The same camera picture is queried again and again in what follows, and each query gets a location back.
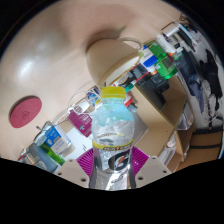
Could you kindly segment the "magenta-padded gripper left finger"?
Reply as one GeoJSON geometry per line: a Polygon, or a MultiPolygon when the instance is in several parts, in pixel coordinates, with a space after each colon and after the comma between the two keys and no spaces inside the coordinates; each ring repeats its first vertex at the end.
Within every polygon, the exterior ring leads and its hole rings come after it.
{"type": "Polygon", "coordinates": [[[77,159],[68,159],[56,175],[81,187],[94,188],[96,174],[93,149],[89,149],[77,159]]]}

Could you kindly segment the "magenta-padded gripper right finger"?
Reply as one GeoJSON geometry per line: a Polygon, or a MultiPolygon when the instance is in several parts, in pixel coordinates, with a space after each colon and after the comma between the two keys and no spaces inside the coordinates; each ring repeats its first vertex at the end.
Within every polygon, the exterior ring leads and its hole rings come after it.
{"type": "Polygon", "coordinates": [[[132,148],[129,172],[132,188],[143,187],[170,174],[171,171],[157,156],[148,156],[137,147],[132,148]]]}

